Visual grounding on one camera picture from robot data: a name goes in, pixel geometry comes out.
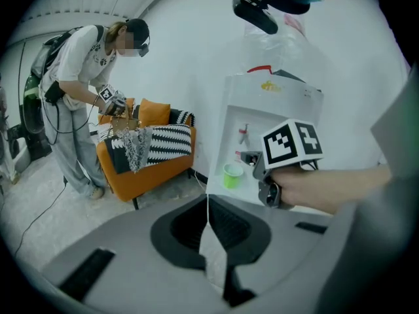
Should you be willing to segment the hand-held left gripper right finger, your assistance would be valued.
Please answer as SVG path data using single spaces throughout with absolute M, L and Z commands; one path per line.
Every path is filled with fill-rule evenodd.
M 320 314 L 327 272 L 312 253 L 329 217 L 210 195 L 208 221 L 221 252 L 209 279 L 223 287 L 209 314 Z

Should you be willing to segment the patterned grey cloth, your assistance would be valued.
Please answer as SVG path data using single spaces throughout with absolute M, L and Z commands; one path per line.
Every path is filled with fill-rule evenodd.
M 152 136 L 152 128 L 137 128 L 135 130 L 125 128 L 117 132 L 117 137 L 123 142 L 125 155 L 132 172 L 137 173 L 147 165 Z

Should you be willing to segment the orange sofa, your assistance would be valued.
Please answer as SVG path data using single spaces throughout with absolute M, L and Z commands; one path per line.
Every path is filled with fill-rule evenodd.
M 139 106 L 134 106 L 132 116 L 139 120 Z M 105 119 L 112 119 L 113 116 L 102 115 Z M 173 160 L 168 160 L 160 164 L 145 167 L 134 173 L 128 171 L 126 173 L 116 173 L 106 149 L 105 143 L 99 141 L 96 152 L 100 161 L 101 169 L 110 186 L 112 193 L 121 201 L 132 201 L 137 203 L 137 198 L 144 193 L 160 186 L 162 183 L 170 180 L 176 175 L 189 171 L 194 161 L 194 146 L 196 140 L 196 128 L 193 127 L 192 131 L 192 154 L 190 156 L 182 156 Z

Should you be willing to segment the clear water jug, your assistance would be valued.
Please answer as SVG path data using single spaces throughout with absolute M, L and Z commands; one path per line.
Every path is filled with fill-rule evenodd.
M 254 25 L 244 28 L 244 65 L 269 65 L 273 72 L 284 70 L 296 77 L 320 84 L 327 76 L 325 55 L 306 37 L 304 18 L 284 12 L 271 12 L 278 32 L 268 35 Z

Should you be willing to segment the white water dispenser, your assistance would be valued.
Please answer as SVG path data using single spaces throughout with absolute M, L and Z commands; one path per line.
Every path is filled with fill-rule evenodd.
M 318 124 L 324 95 L 307 83 L 277 75 L 246 73 L 227 77 L 214 135 L 207 192 L 264 205 L 253 167 L 240 160 L 243 151 L 262 151 L 261 135 L 287 119 Z M 240 184 L 223 185 L 223 166 L 244 169 Z

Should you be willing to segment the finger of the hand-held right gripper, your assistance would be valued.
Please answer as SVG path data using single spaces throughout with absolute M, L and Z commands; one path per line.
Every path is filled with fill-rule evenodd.
M 251 167 L 264 167 L 263 153 L 261 151 L 243 151 L 240 160 Z

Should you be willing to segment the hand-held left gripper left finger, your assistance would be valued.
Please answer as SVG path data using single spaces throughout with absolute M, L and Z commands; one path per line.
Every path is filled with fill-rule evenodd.
M 116 216 L 54 257 L 43 276 L 72 314 L 225 314 L 199 253 L 206 198 Z

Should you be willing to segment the person's right hand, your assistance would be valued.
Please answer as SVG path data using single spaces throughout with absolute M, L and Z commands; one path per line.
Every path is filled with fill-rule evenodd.
M 300 167 L 284 167 L 271 173 L 273 181 L 282 189 L 282 201 L 291 206 L 311 207 L 314 179 L 319 173 Z

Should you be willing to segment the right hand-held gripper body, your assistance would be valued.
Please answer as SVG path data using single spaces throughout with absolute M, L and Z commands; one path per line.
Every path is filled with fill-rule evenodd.
M 261 135 L 261 146 L 262 151 L 251 157 L 255 161 L 253 178 L 258 180 L 258 197 L 267 207 L 287 209 L 282 201 L 282 187 L 274 182 L 272 172 L 303 164 L 317 168 L 324 153 L 316 127 L 311 122 L 287 119 Z

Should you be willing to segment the black white striped blanket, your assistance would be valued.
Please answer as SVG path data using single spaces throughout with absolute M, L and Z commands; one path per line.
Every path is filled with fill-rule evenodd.
M 192 129 L 194 127 L 194 121 L 195 117 L 192 113 L 172 109 L 170 111 L 168 125 L 184 124 L 190 126 Z M 110 119 L 105 119 L 102 115 L 99 118 L 98 135 L 100 141 L 105 143 L 116 173 L 121 174 L 131 171 L 125 155 L 123 142 L 113 133 Z

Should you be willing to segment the black cabinet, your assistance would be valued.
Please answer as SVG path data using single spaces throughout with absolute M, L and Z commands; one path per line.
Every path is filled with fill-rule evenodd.
M 48 156 L 52 149 L 48 142 L 46 141 L 46 136 L 44 131 L 41 133 L 30 133 L 27 130 L 26 124 L 24 122 L 24 106 L 19 106 L 20 110 L 20 120 L 21 120 L 21 135 L 26 141 L 27 149 L 29 150 L 30 160 L 32 162 L 44 158 L 45 156 Z

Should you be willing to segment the person's right forearm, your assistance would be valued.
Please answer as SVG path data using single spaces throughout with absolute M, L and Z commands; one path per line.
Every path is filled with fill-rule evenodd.
M 309 193 L 314 209 L 334 214 L 347 201 L 360 200 L 392 178 L 388 166 L 351 171 L 319 171 Z

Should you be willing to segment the green cup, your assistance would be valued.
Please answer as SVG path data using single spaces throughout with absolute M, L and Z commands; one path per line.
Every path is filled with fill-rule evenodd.
M 227 189 L 236 188 L 240 184 L 244 169 L 239 164 L 225 164 L 223 166 L 223 185 Z

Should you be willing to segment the black white striped cushion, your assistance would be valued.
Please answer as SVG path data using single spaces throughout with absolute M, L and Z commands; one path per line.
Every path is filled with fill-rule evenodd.
M 191 127 L 184 124 L 152 127 L 147 166 L 189 156 L 192 153 Z

